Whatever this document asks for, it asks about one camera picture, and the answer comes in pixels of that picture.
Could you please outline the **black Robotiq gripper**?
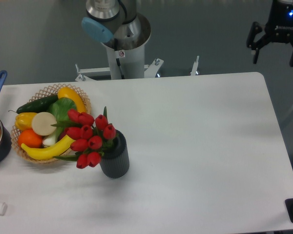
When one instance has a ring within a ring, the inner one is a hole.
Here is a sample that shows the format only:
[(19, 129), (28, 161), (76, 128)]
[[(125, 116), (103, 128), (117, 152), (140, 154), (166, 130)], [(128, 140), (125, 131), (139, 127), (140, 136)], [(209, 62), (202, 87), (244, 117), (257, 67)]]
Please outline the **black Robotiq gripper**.
[[(290, 43), (293, 48), (293, 0), (274, 0), (266, 25), (254, 21), (251, 25), (246, 46), (253, 54), (253, 64), (257, 64), (260, 49), (267, 42)], [(293, 67), (293, 52), (289, 65)]]

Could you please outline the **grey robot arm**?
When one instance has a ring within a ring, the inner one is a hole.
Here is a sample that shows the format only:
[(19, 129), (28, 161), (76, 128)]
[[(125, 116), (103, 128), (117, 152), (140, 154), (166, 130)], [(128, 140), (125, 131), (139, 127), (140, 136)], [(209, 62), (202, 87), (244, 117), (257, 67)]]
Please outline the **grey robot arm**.
[[(135, 0), (88, 0), (83, 30), (113, 51), (132, 50), (147, 43), (151, 35), (148, 20), (137, 12)], [(274, 0), (265, 25), (253, 22), (246, 46), (257, 63), (260, 49), (269, 43), (291, 44), (293, 48), (293, 0)], [(293, 67), (293, 52), (290, 59)]]

